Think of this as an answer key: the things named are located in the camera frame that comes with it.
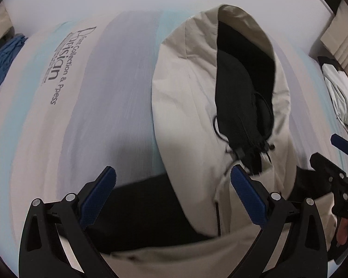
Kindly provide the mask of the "person's right hand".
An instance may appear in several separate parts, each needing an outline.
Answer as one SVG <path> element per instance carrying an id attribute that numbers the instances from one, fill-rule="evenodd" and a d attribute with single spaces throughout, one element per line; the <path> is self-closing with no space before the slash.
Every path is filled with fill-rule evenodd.
<path id="1" fill-rule="evenodd" d="M 348 219 L 340 218 L 336 239 L 339 245 L 344 245 L 348 240 Z"/>

